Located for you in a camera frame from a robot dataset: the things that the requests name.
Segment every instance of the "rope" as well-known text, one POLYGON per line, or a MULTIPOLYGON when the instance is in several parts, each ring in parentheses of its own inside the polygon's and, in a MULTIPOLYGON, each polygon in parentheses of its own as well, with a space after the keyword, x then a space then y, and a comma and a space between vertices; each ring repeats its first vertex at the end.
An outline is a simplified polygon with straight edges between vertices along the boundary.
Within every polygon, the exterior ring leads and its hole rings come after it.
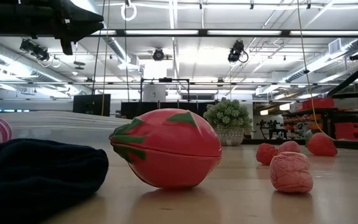
MULTIPOLYGON (((109 29, 110 22, 110 0, 109 0, 109 8, 107 14, 107 29, 109 29)), ((106 32, 106 40, 109 39, 109 32, 106 32)), ((107 46, 106 43, 106 53, 104 54, 104 75, 103 75, 103 92, 102 92, 102 116, 104 112, 104 87, 106 86, 106 68, 107 68, 107 46)))
POLYGON ((302 30, 302 21, 301 21, 301 12, 300 12, 300 3, 299 0, 297 1, 297 5, 298 5, 298 20, 299 20, 299 28, 300 28, 300 32, 301 32, 301 44, 302 44, 302 53, 303 53, 303 63, 305 64, 305 71, 304 73, 306 74, 306 79, 308 80, 308 88, 309 88, 309 93, 310 93, 310 97, 311 97, 311 109, 313 110, 313 116, 314 116, 314 123, 316 124, 317 128, 319 129, 319 131, 321 131, 323 134, 327 135, 329 138, 331 138, 328 134, 326 134, 318 125, 317 123, 317 118, 316 118, 316 111, 314 109, 314 100, 313 100, 313 93, 312 93, 312 89, 311 89, 311 85, 310 85, 310 80, 309 80, 309 70, 308 70, 308 66, 306 64, 306 55, 305 55, 305 45, 303 43, 303 30, 302 30))

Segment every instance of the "black fabric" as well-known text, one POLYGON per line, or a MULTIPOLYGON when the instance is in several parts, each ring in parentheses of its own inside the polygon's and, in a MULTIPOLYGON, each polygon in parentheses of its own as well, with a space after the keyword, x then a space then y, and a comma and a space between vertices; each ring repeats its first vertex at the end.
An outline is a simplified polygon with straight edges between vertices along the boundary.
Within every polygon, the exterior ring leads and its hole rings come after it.
POLYGON ((0 144, 0 223, 39 223, 90 198, 108 171, 106 153, 36 139, 0 144))

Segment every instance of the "duct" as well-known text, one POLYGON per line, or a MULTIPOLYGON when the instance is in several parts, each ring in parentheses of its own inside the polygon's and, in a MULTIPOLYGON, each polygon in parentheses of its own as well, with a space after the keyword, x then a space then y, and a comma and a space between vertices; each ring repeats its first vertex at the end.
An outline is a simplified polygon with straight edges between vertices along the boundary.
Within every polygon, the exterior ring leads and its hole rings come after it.
MULTIPOLYGON (((324 66, 327 66, 327 65, 335 62, 335 60, 337 58, 341 58, 341 57, 349 54, 349 52, 353 54, 356 50, 358 50, 357 40, 350 41, 349 39, 341 39, 341 42, 342 42, 342 46, 341 46, 339 53, 335 53, 335 55, 331 55, 329 53, 329 51, 326 51, 325 53, 308 60, 306 62, 308 70, 310 72, 319 70, 320 68, 323 68, 324 66)), ((300 78, 303 75, 305 75, 303 73, 304 70, 305 70, 305 67, 302 65, 302 66, 288 72, 288 75, 286 75, 282 81, 290 83, 293 80, 296 80, 297 78, 300 78)))
MULTIPOLYGON (((72 82, 73 80, 54 72, 49 68, 45 68, 38 63, 31 61, 30 59, 23 57, 5 47, 0 45, 0 64, 10 67, 11 73, 18 74, 19 77, 31 78, 32 81, 37 79, 50 82, 72 82)), ((83 85, 65 85, 67 88, 71 88, 76 94, 91 94, 91 89, 83 85)))
MULTIPOLYGON (((93 0, 71 0, 71 1, 77 6, 82 7, 83 9, 86 9, 93 13, 101 14, 99 13, 98 8, 96 7, 96 4, 94 3, 93 0)), ((103 21, 103 25, 105 29, 108 28, 104 21, 103 21)), ((122 49, 122 47, 118 44, 118 42, 114 38, 108 37, 108 38, 103 38, 103 40, 106 42, 107 45, 109 45, 111 50, 117 55, 117 57, 122 63, 129 64, 131 62, 132 59, 131 56, 125 53, 124 49, 122 49)))

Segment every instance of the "wooden floor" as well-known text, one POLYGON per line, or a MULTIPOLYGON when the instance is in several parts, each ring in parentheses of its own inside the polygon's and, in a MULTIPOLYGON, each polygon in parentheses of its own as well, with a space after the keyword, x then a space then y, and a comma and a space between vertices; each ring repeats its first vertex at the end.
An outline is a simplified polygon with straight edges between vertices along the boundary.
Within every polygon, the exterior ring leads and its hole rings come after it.
POLYGON ((310 160, 310 194, 273 188, 269 167, 255 160, 257 146, 227 147, 221 163, 197 188, 166 192, 141 182, 108 145, 106 181, 91 200, 47 223, 209 224, 358 223, 358 151, 310 160))

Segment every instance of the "strawberry toy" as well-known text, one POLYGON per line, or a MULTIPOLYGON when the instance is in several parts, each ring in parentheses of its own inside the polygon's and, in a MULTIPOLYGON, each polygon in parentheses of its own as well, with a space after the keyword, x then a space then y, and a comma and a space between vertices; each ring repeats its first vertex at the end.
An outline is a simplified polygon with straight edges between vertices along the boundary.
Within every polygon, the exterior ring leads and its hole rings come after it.
POLYGON ((315 156, 335 156, 338 151, 334 141, 324 133, 316 133, 307 143, 308 150, 315 156))
POLYGON ((109 139, 140 180, 165 189, 197 186, 222 158, 214 129, 187 110, 148 112, 116 128, 109 139))

